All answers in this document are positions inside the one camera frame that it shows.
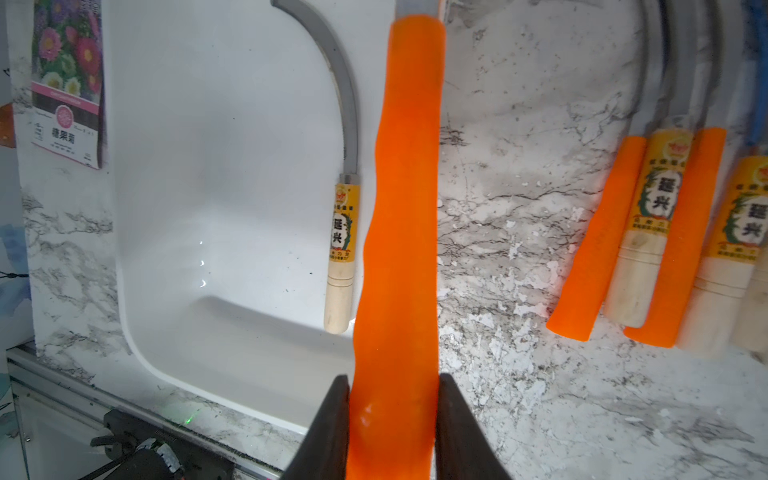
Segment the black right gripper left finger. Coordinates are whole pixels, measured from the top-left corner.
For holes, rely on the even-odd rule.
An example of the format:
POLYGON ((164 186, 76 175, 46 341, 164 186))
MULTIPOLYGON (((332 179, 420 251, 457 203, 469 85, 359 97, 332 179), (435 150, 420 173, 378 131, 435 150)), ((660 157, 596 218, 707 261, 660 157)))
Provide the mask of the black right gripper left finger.
POLYGON ((345 480, 349 445, 347 375, 332 381, 282 480, 345 480))

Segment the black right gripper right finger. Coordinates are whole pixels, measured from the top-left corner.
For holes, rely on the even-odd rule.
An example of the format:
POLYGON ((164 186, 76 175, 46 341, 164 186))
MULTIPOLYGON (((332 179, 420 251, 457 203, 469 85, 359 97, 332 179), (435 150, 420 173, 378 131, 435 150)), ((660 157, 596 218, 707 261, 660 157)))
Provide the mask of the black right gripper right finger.
POLYGON ((512 479, 448 373, 439 377, 435 452, 438 479, 512 479))

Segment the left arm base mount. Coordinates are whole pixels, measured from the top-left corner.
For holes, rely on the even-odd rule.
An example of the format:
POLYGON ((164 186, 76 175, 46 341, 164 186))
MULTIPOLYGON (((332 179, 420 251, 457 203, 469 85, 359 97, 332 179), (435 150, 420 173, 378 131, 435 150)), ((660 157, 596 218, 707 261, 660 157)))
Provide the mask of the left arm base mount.
POLYGON ((171 431, 113 409, 103 418, 109 430, 91 439, 110 461, 86 479, 211 479, 234 477, 234 463, 171 431))

